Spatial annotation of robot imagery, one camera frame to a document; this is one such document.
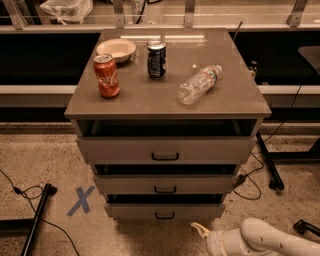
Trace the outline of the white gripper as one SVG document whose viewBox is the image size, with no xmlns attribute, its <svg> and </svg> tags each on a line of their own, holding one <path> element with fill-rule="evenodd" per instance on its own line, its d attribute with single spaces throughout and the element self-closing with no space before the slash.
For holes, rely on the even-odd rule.
<svg viewBox="0 0 320 256">
<path fill-rule="evenodd" d="M 202 239 L 206 239 L 206 249 L 209 256 L 246 256 L 247 245 L 240 230 L 210 231 L 199 223 L 192 222 Z"/>
</svg>

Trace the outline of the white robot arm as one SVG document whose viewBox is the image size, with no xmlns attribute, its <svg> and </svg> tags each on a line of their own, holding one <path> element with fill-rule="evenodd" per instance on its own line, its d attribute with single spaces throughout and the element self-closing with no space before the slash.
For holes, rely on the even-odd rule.
<svg viewBox="0 0 320 256">
<path fill-rule="evenodd" d="M 228 231 L 210 231 L 196 222 L 191 226 L 206 240 L 209 256 L 320 256 L 319 243 L 282 232 L 253 217 Z"/>
</svg>

